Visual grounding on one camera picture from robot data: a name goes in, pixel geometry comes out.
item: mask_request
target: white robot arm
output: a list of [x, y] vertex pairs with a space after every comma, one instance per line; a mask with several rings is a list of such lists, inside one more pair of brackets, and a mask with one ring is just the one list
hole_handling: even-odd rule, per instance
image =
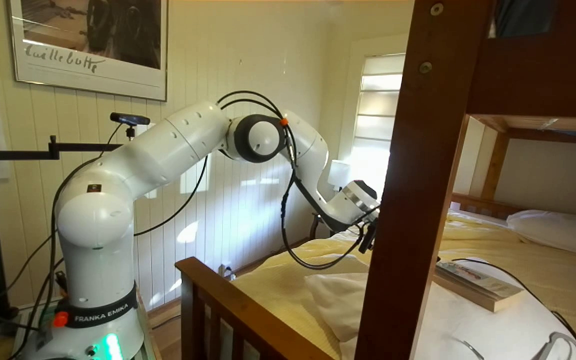
[[[334, 231], [343, 231], [366, 213], [378, 216], [377, 196], [361, 181], [351, 182], [326, 202], [317, 183], [328, 160], [326, 142], [292, 112], [284, 117], [294, 134], [295, 184]], [[260, 114], [227, 118], [210, 102], [175, 112], [130, 143], [80, 170], [64, 187], [55, 207], [66, 273], [68, 300], [59, 321], [37, 335], [23, 357], [29, 360], [132, 358], [144, 339], [139, 326], [133, 271], [135, 199], [169, 184], [214, 150], [234, 160], [265, 162], [284, 146], [280, 119]]]

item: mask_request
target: framed poster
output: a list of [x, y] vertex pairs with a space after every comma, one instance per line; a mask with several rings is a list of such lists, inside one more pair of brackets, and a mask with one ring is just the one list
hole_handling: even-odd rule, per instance
[[168, 0], [8, 0], [16, 80], [166, 100]]

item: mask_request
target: red button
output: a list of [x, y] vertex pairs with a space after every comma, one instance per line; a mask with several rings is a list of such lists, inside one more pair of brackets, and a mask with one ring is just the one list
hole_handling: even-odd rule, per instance
[[55, 328], [63, 328], [68, 324], [68, 312], [60, 311], [54, 315], [54, 319], [52, 321], [52, 325]]

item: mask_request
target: lamp shade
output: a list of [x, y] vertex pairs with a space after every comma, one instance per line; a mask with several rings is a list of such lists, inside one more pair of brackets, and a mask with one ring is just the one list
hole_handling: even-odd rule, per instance
[[343, 188], [350, 183], [350, 164], [341, 160], [330, 162], [328, 183], [334, 187]]

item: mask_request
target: wooden footboard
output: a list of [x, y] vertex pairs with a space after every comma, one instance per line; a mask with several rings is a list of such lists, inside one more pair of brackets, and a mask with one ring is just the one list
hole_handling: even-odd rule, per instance
[[[232, 358], [243, 358], [248, 342], [261, 360], [331, 360], [324, 351], [212, 271], [196, 257], [174, 264], [181, 271], [181, 353], [183, 360], [218, 360], [221, 321], [233, 330]], [[210, 336], [206, 348], [206, 306]]]
[[510, 205], [509, 203], [494, 202], [491, 200], [483, 200], [475, 196], [470, 196], [461, 193], [452, 193], [450, 198], [452, 203], [459, 205], [459, 210], [471, 212], [475, 214], [482, 214], [489, 217], [505, 220], [508, 215], [521, 212], [521, 207]]

